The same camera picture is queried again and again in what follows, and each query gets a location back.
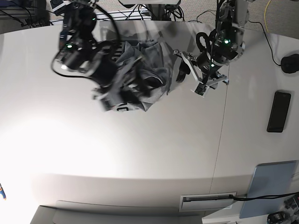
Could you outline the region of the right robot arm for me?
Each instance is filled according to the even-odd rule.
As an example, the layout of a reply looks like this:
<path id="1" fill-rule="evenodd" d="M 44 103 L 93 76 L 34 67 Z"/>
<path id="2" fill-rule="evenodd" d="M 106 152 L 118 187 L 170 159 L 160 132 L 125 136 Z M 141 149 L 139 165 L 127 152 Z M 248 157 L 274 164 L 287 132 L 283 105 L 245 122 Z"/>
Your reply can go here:
<path id="1" fill-rule="evenodd" d="M 93 30 L 97 23 L 95 10 L 106 15 L 115 30 L 116 38 L 97 41 Z M 97 84 L 95 97 L 109 111 L 118 106 L 138 105 L 149 89 L 142 80 L 138 65 L 141 57 L 132 56 L 116 64 L 112 58 L 121 48 L 121 36 L 112 16 L 95 0 L 71 0 L 64 10 L 59 51 L 50 67 L 58 62 L 68 74 L 61 77 L 87 79 Z"/>

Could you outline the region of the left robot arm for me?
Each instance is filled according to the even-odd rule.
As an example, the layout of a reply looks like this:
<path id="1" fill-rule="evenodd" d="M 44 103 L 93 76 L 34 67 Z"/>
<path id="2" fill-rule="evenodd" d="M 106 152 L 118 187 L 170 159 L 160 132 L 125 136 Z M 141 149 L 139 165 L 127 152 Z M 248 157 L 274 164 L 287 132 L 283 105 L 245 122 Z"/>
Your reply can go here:
<path id="1" fill-rule="evenodd" d="M 194 92 L 202 97 L 218 83 L 229 84 L 229 78 L 219 69 L 239 59 L 245 50 L 243 35 L 249 20 L 249 1 L 220 0 L 217 2 L 215 29 L 206 34 L 199 32 L 195 41 L 200 54 L 175 50 L 181 58 L 176 81 L 181 83 L 186 75 L 193 75 L 198 82 Z"/>

